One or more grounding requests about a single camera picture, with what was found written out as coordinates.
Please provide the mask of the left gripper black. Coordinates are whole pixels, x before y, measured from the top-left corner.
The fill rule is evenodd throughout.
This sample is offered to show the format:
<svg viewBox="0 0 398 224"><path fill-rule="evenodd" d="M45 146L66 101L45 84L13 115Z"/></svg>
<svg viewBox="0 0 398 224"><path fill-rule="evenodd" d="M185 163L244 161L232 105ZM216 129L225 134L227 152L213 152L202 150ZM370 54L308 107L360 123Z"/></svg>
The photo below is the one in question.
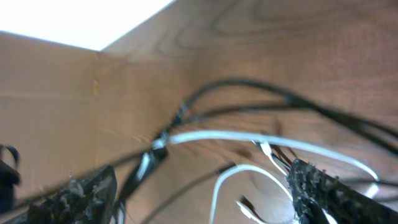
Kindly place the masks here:
<svg viewBox="0 0 398 224"><path fill-rule="evenodd" d="M18 150L10 145L1 145L1 154L3 151L9 151L13 160L14 166L11 167L1 159L1 215L9 212L14 206L15 186L21 182L21 175L18 172L20 154Z"/></svg>

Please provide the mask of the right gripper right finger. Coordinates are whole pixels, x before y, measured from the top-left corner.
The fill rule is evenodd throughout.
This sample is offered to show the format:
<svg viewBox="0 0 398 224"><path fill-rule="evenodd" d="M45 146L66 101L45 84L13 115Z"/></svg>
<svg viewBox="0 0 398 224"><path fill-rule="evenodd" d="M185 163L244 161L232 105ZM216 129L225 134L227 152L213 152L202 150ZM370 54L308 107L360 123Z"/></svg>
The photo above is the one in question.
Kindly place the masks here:
<svg viewBox="0 0 398 224"><path fill-rule="evenodd" d="M300 223L326 223L324 212L337 223L397 224L397 212L351 187L353 184L390 185L386 180L348 179L341 182L315 166L296 159L287 176L293 207Z"/></svg>

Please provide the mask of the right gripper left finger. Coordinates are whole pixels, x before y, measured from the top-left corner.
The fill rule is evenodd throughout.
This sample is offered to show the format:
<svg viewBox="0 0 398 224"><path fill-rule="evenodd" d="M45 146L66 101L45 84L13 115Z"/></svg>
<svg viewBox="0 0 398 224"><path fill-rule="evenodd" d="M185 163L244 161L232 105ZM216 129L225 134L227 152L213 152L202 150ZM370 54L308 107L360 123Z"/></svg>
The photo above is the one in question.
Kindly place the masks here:
<svg viewBox="0 0 398 224"><path fill-rule="evenodd" d="M22 224L116 223L113 203L117 180L112 166L104 166L84 178L69 182L29 204L18 216Z"/></svg>

